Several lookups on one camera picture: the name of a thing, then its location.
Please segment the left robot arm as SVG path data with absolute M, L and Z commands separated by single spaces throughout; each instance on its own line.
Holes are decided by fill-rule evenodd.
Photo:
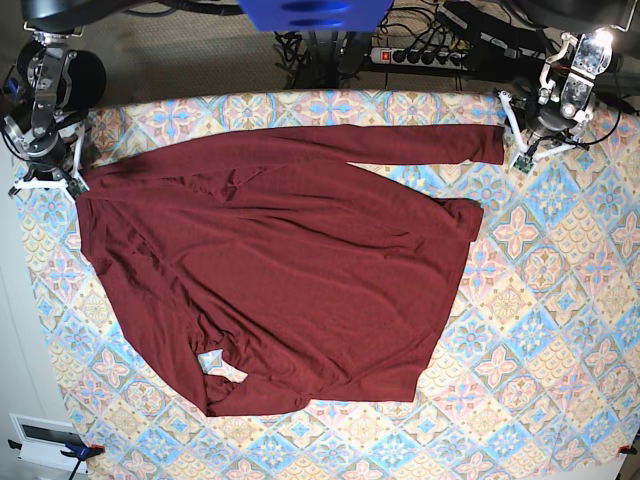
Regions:
M 537 80 L 526 79 L 517 95 L 497 92 L 514 140 L 509 166 L 525 175 L 545 158 L 587 151 L 610 137 L 586 140 L 584 135 L 595 116 L 596 78 L 612 60 L 612 33 L 604 28 L 578 36 L 564 32 L 561 40 Z

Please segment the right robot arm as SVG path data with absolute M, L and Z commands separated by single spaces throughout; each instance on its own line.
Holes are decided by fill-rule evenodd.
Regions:
M 18 77 L 6 82 L 15 102 L 1 118 L 1 139 L 27 167 L 11 186 L 10 197 L 27 190 L 59 190 L 73 202 L 89 190 L 81 176 L 87 113 L 64 111 L 72 87 L 69 68 L 77 58 L 69 38 L 34 30 L 12 68 Z

